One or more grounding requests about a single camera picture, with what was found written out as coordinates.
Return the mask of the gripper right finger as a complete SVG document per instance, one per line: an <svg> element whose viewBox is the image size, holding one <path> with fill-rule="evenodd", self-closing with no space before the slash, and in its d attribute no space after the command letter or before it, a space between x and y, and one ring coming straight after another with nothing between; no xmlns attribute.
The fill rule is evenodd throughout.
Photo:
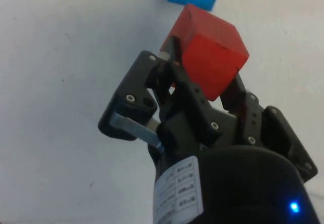
<svg viewBox="0 0 324 224"><path fill-rule="evenodd" d="M223 108L238 120L238 140L275 152L288 159L304 182L318 169L283 113L274 106L263 108L258 97L248 91L236 75L220 95Z"/></svg>

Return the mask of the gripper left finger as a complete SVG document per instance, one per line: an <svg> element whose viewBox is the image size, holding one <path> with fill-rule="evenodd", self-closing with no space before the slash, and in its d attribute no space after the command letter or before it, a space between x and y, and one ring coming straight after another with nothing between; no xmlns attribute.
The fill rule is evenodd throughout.
<svg viewBox="0 0 324 224"><path fill-rule="evenodd" d="M182 63L180 39L171 36L165 56L142 51L115 90L98 128L108 137L147 142L166 147L178 133L171 122L180 116L182 124L206 146L223 135L202 90L194 84Z"/></svg>

